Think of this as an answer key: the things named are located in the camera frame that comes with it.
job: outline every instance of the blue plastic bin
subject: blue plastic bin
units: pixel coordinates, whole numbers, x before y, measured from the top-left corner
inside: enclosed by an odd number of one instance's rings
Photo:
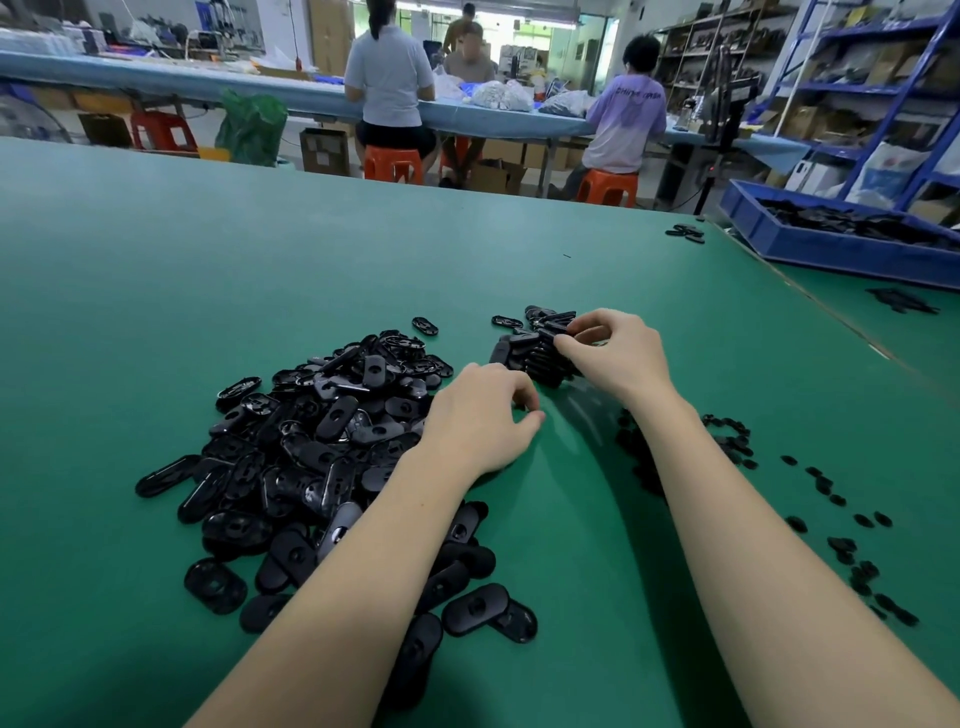
[[[825,200],[802,192],[788,192],[763,184],[731,182],[720,201],[720,208],[727,213],[733,226],[750,246],[766,260],[960,290],[960,253],[836,232],[793,228],[781,223],[758,200],[786,200],[802,207],[822,206],[868,215],[887,211]],[[913,215],[901,217],[912,228],[953,237],[960,244],[960,234],[954,231],[932,225]]]

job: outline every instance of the man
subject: man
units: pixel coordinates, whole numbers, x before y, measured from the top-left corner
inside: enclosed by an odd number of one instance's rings
[[[467,4],[464,6],[464,13],[467,8],[473,9],[473,6]],[[461,78],[469,84],[484,84],[492,81],[496,77],[496,65],[493,61],[484,56],[483,53],[483,28],[479,23],[469,22],[462,35],[464,42],[461,48],[446,57],[444,61],[444,71],[451,76]],[[449,136],[444,140],[444,156],[446,163],[453,169],[453,186],[462,187],[467,181],[467,174],[473,163],[480,158],[483,152],[483,145],[486,139],[472,138],[467,153],[463,158],[458,157],[456,148],[456,138]]]
[[[457,39],[464,34],[467,25],[473,22],[473,18],[476,17],[476,15],[477,9],[473,7],[473,3],[466,3],[464,5],[463,17],[459,20],[454,20],[446,29],[444,47],[441,49],[444,53],[453,53],[457,50]]]
[[[647,139],[666,131],[663,86],[650,78],[659,57],[660,42],[653,36],[637,36],[627,43],[623,51],[626,74],[613,79],[587,112],[596,136],[584,151],[583,162],[566,178],[564,188],[550,185],[550,199],[574,199],[591,169],[615,175],[639,170]]]

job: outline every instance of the purple shirt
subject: purple shirt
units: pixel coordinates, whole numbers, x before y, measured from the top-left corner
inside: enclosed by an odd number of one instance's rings
[[[666,131],[666,95],[649,76],[617,76],[587,112],[597,130],[584,151],[584,166],[618,175],[637,171],[650,134]]]

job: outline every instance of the hand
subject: hand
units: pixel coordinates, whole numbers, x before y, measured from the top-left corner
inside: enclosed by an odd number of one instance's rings
[[[529,410],[519,423],[514,422],[512,401]],[[525,373],[502,364],[467,364],[433,399],[419,447],[457,458],[476,479],[514,462],[530,447],[545,417]]]
[[[639,316],[598,308],[578,316],[553,343],[594,385],[627,406],[672,392],[660,335]],[[591,346],[606,341],[605,346]]]

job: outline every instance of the ponytail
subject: ponytail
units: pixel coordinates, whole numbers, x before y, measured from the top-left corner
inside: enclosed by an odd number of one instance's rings
[[[367,10],[370,11],[370,35],[378,40],[380,30],[394,17],[396,0],[367,0]]]

